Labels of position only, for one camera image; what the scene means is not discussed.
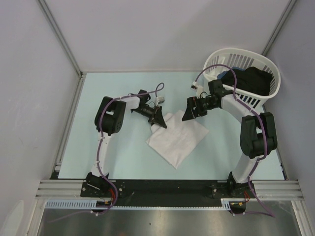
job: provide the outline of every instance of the white cloth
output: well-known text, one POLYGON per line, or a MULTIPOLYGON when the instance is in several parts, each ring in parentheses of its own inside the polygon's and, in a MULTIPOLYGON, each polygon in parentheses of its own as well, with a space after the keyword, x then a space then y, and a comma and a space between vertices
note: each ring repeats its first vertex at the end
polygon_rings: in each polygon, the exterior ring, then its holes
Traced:
POLYGON ((175 169, 194 150, 209 130, 195 120, 182 121, 184 112, 168 113, 164 120, 167 129, 153 125, 152 136, 146 141, 175 169))

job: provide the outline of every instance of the purple cable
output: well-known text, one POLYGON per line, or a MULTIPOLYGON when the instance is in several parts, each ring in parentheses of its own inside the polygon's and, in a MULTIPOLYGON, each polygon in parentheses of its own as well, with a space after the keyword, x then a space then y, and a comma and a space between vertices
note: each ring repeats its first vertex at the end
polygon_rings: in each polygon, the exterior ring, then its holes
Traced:
MULTIPOLYGON (((116 97, 116 98, 113 98, 109 103, 107 103, 107 105, 104 107, 104 110, 100 116, 100 119, 99 119, 99 129, 100 129, 100 133, 101 133, 101 139, 99 141, 99 144, 98 144, 98 148, 97 148, 97 155, 96 155, 96 162, 97 162, 97 169, 100 173, 100 175, 113 187, 113 189, 115 190, 115 199, 113 201, 113 203, 104 211, 102 212, 99 212, 99 213, 95 213, 95 215, 103 215, 105 214, 106 212, 109 211, 110 208, 112 208, 115 204, 116 204, 116 201, 117 201, 117 198, 118 198, 118 190, 117 190, 117 187, 108 179, 106 178, 106 176, 103 174, 101 168, 100 168, 100 165, 99 165, 99 152, 100 152, 100 148, 102 146, 102 142, 103 142, 103 138, 104 138, 104 133, 103 133, 103 129, 102 129, 102 120, 104 118, 104 115, 108 109, 108 107, 114 102, 114 101, 117 101, 117 100, 122 100, 122 99, 125 99, 125 98, 129 98, 129 97, 137 97, 137 96, 142 96, 142 95, 146 95, 146 94, 150 94, 150 93, 155 93, 155 95, 157 96, 157 92, 161 91, 162 89, 164 89, 164 86, 165 84, 163 82, 159 83, 156 87, 156 90, 153 90, 153 91, 150 91, 150 92, 145 92, 145 93, 141 93, 141 94, 129 94, 129 95, 126 95, 126 96, 123 96, 123 97, 116 97)), ((89 210, 82 210, 82 211, 77 211, 77 212, 74 212, 74 213, 71 213, 69 215, 65 215, 63 217, 60 217, 60 218, 57 218, 57 219, 54 219, 54 220, 51 220, 51 221, 48 221, 48 223, 54 223, 56 221, 59 221, 59 220, 63 220, 63 219, 66 219, 68 217, 71 217, 73 215, 76 215, 76 214, 81 214, 81 213, 91 213, 91 211, 89 210)))
POLYGON ((263 125, 263 123, 262 123, 262 120, 261 120, 259 114, 258 114, 255 110, 253 110, 249 105, 247 105, 245 102, 243 102, 242 100, 240 100, 240 99, 236 96, 237 77, 236 77, 236 74, 235 74, 234 70, 233 70, 231 67, 229 67, 229 66, 227 66, 227 65, 223 65, 223 64, 210 65, 210 66, 204 68, 204 69, 198 74, 197 78, 195 79, 195 82, 197 82, 197 80, 199 79, 199 77, 202 75, 203 72, 205 72, 206 70, 208 70, 208 69, 210 69, 210 68, 212 68, 212 67, 215 67, 215 66, 223 66, 223 67, 226 67, 226 68, 228 68, 228 69, 232 72, 232 74, 233 74, 233 76, 234 76, 233 97, 234 97, 234 99, 235 99, 236 101, 238 101, 240 104, 242 104, 244 107, 246 107, 251 113, 253 113, 253 114, 257 117, 258 122, 259 122, 259 124, 260 124, 261 132, 262 132, 262 138, 263 138, 263 141, 264 141, 264 156, 261 157, 261 158, 258 158, 258 159, 256 160, 256 163, 254 164, 252 170, 250 171, 250 173, 249 173, 249 175, 248 175, 248 177, 247 177, 247 180, 248 180, 248 185, 249 185, 249 187, 250 187, 250 190, 251 190, 252 194, 253 194, 254 197, 257 199, 257 201, 259 202, 259 204, 267 211, 267 213, 265 213, 265 212, 259 212, 259 211, 249 211, 249 212, 246 212, 246 213, 244 212, 244 214, 263 214, 263 215, 268 215, 268 216, 271 216, 271 217, 276 218, 275 215, 271 212, 271 210, 259 199, 259 197, 256 195, 256 193, 255 193, 255 191, 254 191, 254 189, 252 188, 252 185, 251 185, 251 176, 253 175, 254 171, 256 170, 256 168, 257 168, 259 162, 267 157, 267 152, 268 152, 268 149, 267 149, 267 139, 266 139, 265 127, 264 127, 264 125, 263 125))

